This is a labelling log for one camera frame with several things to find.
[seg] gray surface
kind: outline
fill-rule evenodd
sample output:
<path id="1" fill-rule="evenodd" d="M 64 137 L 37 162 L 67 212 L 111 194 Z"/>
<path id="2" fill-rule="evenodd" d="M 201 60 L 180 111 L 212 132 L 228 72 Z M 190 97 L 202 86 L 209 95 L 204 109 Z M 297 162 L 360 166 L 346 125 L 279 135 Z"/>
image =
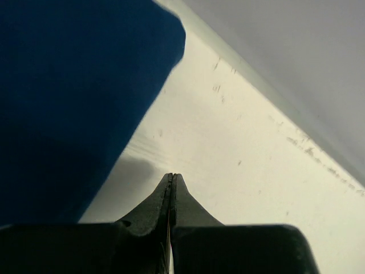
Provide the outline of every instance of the gray surface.
<path id="1" fill-rule="evenodd" d="M 365 2 L 184 2 L 340 155 L 331 156 L 364 176 Z"/>

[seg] white floor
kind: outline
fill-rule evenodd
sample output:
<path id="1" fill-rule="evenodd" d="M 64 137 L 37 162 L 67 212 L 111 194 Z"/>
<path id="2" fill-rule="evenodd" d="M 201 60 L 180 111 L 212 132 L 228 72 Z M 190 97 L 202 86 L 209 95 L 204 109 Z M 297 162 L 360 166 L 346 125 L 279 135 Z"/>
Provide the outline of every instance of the white floor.
<path id="1" fill-rule="evenodd" d="M 365 273 L 365 189 L 185 28 L 184 59 L 82 222 L 118 219 L 178 172 L 221 222 L 295 225 L 322 273 Z"/>

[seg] blue cloth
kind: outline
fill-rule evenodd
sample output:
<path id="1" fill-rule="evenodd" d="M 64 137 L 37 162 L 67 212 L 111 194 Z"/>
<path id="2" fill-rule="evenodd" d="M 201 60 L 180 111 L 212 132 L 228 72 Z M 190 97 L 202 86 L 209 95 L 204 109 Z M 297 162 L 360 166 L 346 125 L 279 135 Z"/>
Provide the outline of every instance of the blue cloth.
<path id="1" fill-rule="evenodd" d="M 184 43 L 150 0 L 0 1 L 0 225 L 77 222 Z"/>

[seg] dark mark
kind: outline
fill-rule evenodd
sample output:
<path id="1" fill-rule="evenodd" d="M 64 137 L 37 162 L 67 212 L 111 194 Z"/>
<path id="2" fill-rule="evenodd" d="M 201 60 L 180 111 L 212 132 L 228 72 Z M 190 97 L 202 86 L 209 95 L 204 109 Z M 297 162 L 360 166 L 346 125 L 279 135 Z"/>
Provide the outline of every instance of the dark mark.
<path id="1" fill-rule="evenodd" d="M 213 71 L 217 69 L 217 67 L 218 67 L 218 64 L 219 64 L 220 60 L 221 60 L 221 58 L 219 57 L 219 58 L 218 58 L 218 62 L 216 63 L 216 65 L 215 65 L 215 66 L 214 66 L 214 68 L 213 68 Z"/>
<path id="2" fill-rule="evenodd" d="M 295 146 L 298 144 L 298 141 L 294 140 L 293 138 L 287 137 L 286 140 L 288 140 L 290 143 L 292 143 Z"/>
<path id="3" fill-rule="evenodd" d="M 313 157 L 313 149 L 314 149 L 314 147 L 309 147 L 305 150 L 305 153 L 307 153 L 308 155 Z"/>
<path id="4" fill-rule="evenodd" d="M 332 174 L 336 174 L 336 171 L 335 171 L 333 168 L 331 168 L 331 167 L 329 167 L 327 170 L 328 170 L 330 173 L 332 173 Z"/>
<path id="5" fill-rule="evenodd" d="M 213 86 L 213 91 L 219 92 L 219 90 L 221 89 L 221 85 L 215 85 Z"/>

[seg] white wall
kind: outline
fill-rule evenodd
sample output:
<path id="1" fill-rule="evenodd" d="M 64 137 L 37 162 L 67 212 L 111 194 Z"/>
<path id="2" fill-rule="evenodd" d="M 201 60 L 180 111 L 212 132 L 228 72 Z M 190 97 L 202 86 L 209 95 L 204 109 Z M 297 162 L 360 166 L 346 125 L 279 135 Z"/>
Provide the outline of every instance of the white wall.
<path id="1" fill-rule="evenodd" d="M 184 59 L 82 222 L 118 219 L 179 172 L 223 223 L 296 225 L 322 273 L 364 273 L 365 189 L 183 23 Z"/>
<path id="2" fill-rule="evenodd" d="M 260 92 L 365 184 L 365 2 L 183 1 L 275 88 Z"/>

